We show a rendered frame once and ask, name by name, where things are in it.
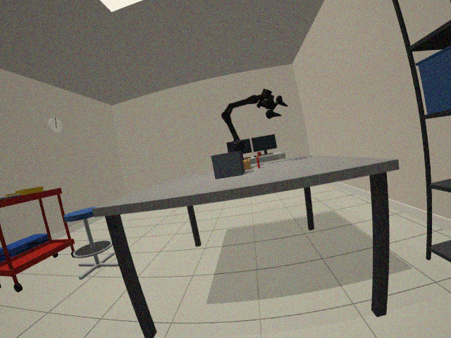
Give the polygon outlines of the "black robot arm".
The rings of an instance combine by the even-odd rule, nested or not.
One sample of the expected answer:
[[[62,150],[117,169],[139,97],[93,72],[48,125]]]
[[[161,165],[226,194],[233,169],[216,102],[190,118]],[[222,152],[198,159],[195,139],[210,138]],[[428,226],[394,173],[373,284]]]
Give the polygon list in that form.
[[[228,125],[228,128],[231,131],[231,134],[232,134],[232,136],[233,136],[233,138],[235,140],[236,149],[234,151],[242,151],[245,148],[245,146],[244,146],[243,139],[240,140],[240,138],[238,137],[237,132],[235,131],[235,128],[234,128],[234,126],[232,124],[232,120],[231,120],[230,114],[232,113],[233,109],[238,107],[238,106],[244,106],[244,105],[247,105],[247,104],[255,104],[257,102],[259,102],[257,104],[258,108],[260,108],[260,106],[264,107],[264,104],[266,104],[268,107],[270,107],[271,103],[274,102],[274,96],[272,95],[271,90],[263,89],[261,95],[258,95],[258,96],[257,95],[251,95],[247,99],[243,99],[243,100],[237,101],[235,103],[229,104],[228,107],[225,109],[225,111],[221,114],[222,119]]]

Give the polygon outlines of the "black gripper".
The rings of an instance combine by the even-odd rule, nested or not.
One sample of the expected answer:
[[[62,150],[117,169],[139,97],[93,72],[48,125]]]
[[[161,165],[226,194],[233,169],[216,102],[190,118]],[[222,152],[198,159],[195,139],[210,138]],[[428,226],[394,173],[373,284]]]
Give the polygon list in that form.
[[[266,112],[266,117],[267,117],[268,119],[270,119],[270,118],[272,118],[272,117],[278,117],[278,116],[281,116],[281,114],[273,112],[273,109],[274,109],[278,104],[280,104],[280,105],[282,105],[282,106],[288,107],[288,106],[285,104],[285,102],[283,101],[282,96],[277,96],[277,97],[276,97],[276,101],[277,101],[277,102],[272,102],[271,105],[270,105],[270,107],[268,107],[266,104],[264,104],[264,107],[265,107],[266,109],[268,109],[267,112]],[[270,110],[269,110],[269,109],[270,109]]]

